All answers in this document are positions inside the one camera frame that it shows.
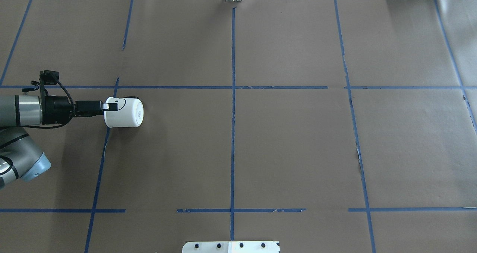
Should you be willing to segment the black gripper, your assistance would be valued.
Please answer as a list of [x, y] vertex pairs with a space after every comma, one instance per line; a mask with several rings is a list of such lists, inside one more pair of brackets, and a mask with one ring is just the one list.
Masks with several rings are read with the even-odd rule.
[[80, 100], [71, 103], [67, 96], [46, 96], [42, 99], [41, 123], [67, 124], [73, 118], [95, 117], [104, 111], [117, 111], [116, 102], [108, 103], [100, 100]]

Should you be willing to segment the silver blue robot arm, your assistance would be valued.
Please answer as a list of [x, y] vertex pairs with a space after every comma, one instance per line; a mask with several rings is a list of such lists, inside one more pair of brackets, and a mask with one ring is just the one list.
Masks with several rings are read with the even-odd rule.
[[94, 117], [119, 110], [117, 102], [76, 101], [66, 96], [2, 95], [0, 134], [0, 186], [17, 179], [31, 181], [50, 169], [44, 151], [27, 127], [62, 127], [73, 118]]

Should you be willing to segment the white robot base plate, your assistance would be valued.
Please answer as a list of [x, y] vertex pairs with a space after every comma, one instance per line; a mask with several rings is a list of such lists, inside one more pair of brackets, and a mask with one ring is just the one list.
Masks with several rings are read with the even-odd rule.
[[280, 253], [278, 241], [190, 241], [183, 253]]

